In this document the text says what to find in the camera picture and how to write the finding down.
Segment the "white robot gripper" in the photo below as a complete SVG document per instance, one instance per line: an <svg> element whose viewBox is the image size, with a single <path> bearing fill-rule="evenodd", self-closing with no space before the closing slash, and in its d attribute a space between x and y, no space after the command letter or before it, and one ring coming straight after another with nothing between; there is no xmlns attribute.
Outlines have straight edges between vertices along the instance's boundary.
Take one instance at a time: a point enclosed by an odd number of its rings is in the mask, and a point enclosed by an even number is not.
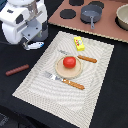
<svg viewBox="0 0 128 128"><path fill-rule="evenodd" d="M2 30L11 44L37 41L36 36L47 22L44 0L7 0L0 12Z"/></svg>

